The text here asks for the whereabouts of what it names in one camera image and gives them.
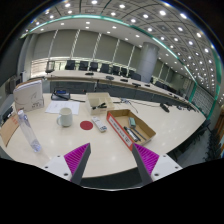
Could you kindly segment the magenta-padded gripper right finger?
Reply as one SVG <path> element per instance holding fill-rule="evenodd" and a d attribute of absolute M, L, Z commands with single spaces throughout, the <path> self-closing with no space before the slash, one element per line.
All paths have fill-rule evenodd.
<path fill-rule="evenodd" d="M 135 158 L 143 185 L 152 183 L 182 169 L 167 154 L 158 155 L 136 143 L 132 144 L 132 154 Z"/>

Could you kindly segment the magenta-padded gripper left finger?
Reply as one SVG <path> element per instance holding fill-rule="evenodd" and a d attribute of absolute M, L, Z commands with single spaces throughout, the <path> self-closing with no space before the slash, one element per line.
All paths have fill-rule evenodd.
<path fill-rule="evenodd" d="M 79 185 L 90 154 L 91 145 L 87 143 L 65 155 L 54 157 L 42 169 Z"/>

